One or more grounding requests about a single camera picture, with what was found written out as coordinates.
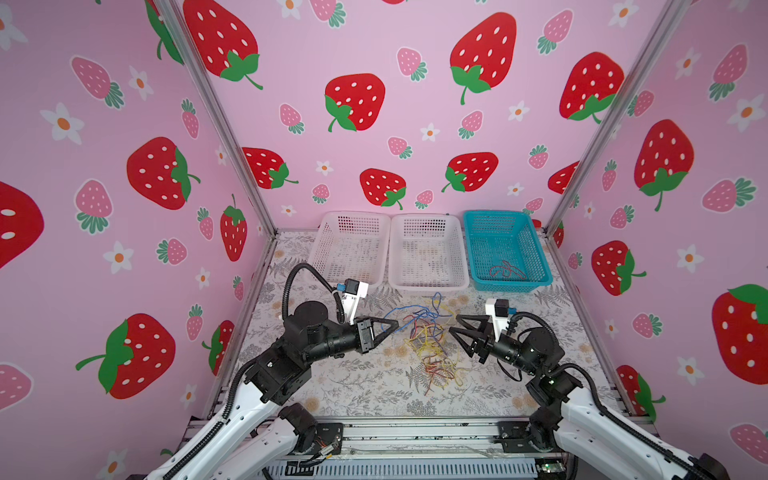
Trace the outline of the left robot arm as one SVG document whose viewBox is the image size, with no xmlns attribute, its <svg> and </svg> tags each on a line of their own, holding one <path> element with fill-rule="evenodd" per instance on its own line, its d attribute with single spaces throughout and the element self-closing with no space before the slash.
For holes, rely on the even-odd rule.
<svg viewBox="0 0 768 480">
<path fill-rule="evenodd" d="M 291 287 L 303 270 L 332 294 L 334 319 L 322 302 L 289 307 Z M 357 280 L 332 286 L 312 265 L 296 265 L 283 291 L 283 334 L 240 367 L 223 407 L 149 478 L 249 479 L 293 451 L 312 450 L 312 461 L 323 461 L 332 449 L 317 445 L 315 418 L 289 401 L 310 380 L 314 363 L 349 352 L 366 354 L 398 329 L 394 319 L 357 316 L 366 294 L 366 286 Z"/>
</svg>

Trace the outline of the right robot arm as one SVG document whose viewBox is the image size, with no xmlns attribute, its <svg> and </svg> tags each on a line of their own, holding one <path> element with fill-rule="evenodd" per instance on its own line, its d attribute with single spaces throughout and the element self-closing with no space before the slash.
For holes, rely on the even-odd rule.
<svg viewBox="0 0 768 480">
<path fill-rule="evenodd" d="M 459 315 L 450 333 L 470 357 L 493 357 L 529 376 L 526 389 L 538 404 L 525 440 L 538 451 L 558 448 L 610 479 L 726 479 L 726 468 L 708 454 L 676 448 L 600 400 L 581 366 L 563 362 L 552 327 L 530 312 L 504 320 Z"/>
</svg>

